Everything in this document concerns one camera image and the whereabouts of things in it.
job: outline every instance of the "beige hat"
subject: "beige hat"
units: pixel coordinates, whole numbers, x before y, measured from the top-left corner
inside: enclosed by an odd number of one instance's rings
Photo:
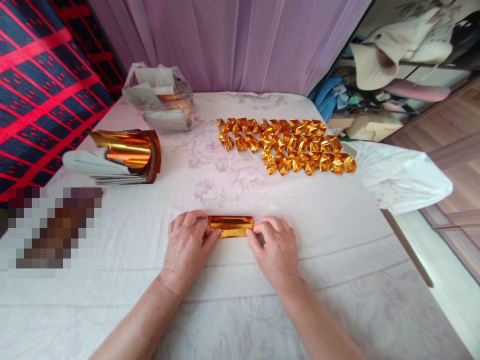
[[[415,52],[440,19],[434,7],[420,17],[375,30],[361,44],[350,44],[356,66],[356,85],[376,90],[390,83],[399,71],[399,61]]]

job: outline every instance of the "stack of paper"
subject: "stack of paper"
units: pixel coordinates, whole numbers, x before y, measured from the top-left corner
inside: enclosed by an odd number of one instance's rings
[[[154,130],[92,131],[98,149],[63,155],[65,167],[87,174],[97,185],[152,184],[160,172],[162,153]]]

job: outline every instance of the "white bedsheet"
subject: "white bedsheet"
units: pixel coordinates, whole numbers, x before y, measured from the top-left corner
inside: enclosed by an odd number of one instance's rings
[[[357,174],[269,176],[259,153],[221,147],[214,119],[319,119],[310,100],[223,92],[196,93],[194,101],[201,120],[191,132],[159,134],[154,184],[104,188],[94,276],[55,270],[47,274],[54,278],[13,278],[8,241],[0,241],[1,359],[87,358],[159,273],[168,224],[192,209],[286,219],[298,234],[303,276],[370,359],[470,358]],[[96,128],[148,126],[120,99]],[[90,138],[79,147],[92,148]],[[93,185],[64,167],[48,184]],[[245,238],[219,240],[155,356],[307,357]]]

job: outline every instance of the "pixelated blur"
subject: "pixelated blur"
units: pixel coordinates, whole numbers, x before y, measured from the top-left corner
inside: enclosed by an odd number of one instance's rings
[[[97,247],[87,241],[87,230],[95,227],[101,207],[100,187],[11,189],[8,267],[70,268],[79,249]]]

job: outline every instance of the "sheer curtain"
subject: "sheer curtain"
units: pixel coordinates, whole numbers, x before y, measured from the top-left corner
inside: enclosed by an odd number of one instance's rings
[[[306,95],[370,0],[95,0],[123,66],[177,65],[196,92]]]

